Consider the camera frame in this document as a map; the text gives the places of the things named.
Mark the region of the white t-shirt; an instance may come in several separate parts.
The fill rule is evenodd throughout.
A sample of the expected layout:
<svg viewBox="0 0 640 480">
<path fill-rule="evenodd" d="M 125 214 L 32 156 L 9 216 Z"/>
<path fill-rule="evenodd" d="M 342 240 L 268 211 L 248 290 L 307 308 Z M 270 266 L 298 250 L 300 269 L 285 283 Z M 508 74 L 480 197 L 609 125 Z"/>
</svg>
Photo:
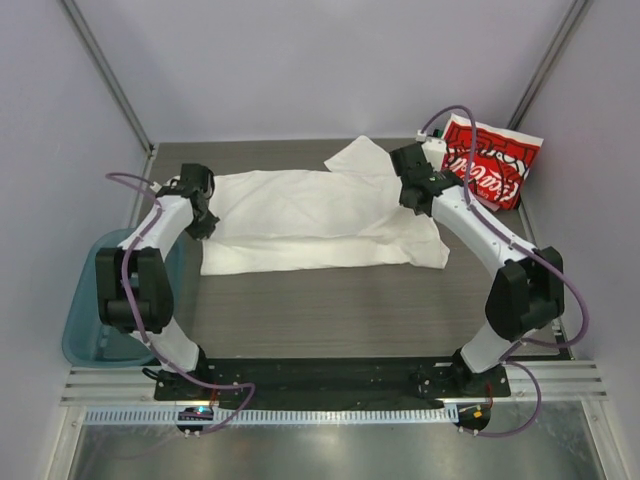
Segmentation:
<svg viewBox="0 0 640 480">
<path fill-rule="evenodd" d="M 201 274 L 446 266 L 435 222 L 400 206 L 401 183 L 381 146 L 359 136 L 324 166 L 218 177 L 209 209 L 221 221 L 203 244 Z"/>
</svg>

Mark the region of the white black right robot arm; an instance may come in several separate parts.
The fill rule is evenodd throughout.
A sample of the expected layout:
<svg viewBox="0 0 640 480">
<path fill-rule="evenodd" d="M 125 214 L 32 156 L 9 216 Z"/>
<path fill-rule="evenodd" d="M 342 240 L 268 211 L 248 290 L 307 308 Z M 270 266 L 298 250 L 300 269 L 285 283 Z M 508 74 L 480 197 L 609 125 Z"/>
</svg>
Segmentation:
<svg viewBox="0 0 640 480">
<path fill-rule="evenodd" d="M 435 170 L 420 144 L 395 149 L 390 158 L 401 181 L 400 205 L 449 229 L 491 276 L 486 321 L 452 355 L 450 372 L 457 392 L 481 395 L 518 341 L 564 313 L 564 284 L 547 269 L 561 272 L 562 256 L 552 247 L 539 250 L 523 241 L 479 202 L 467 198 L 462 180 L 451 171 Z"/>
</svg>

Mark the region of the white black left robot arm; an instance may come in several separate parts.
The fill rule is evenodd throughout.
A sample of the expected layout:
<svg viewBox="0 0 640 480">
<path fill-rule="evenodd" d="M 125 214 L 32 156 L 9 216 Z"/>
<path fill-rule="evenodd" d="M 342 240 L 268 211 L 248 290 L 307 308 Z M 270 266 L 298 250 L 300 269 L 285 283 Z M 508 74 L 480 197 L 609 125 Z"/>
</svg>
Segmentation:
<svg viewBox="0 0 640 480">
<path fill-rule="evenodd" d="M 141 193 L 152 210 L 139 226 L 113 248 L 95 257 L 99 318 L 105 325 L 143 344 L 161 363 L 166 379 L 177 380 L 190 398 L 205 397 L 213 385 L 202 348 L 174 318 L 174 295 L 165 261 L 182 234 L 209 239 L 219 218 L 209 210 L 214 173 L 187 163 L 177 179 L 151 181 Z"/>
</svg>

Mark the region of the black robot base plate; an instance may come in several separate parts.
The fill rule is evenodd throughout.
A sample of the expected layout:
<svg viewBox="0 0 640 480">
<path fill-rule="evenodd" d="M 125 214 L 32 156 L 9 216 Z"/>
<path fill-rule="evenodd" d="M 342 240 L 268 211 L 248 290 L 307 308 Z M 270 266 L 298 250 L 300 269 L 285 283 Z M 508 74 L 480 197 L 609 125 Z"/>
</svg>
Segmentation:
<svg viewBox="0 0 640 480">
<path fill-rule="evenodd" d="M 471 374 L 445 357 L 387 358 L 201 358 L 190 375 L 209 385 L 231 385 L 214 392 L 177 373 L 157 372 L 159 401 L 209 401 L 235 409 L 256 390 L 253 410 L 350 411 L 438 408 L 454 398 L 507 398 L 506 371 L 497 366 Z"/>
</svg>

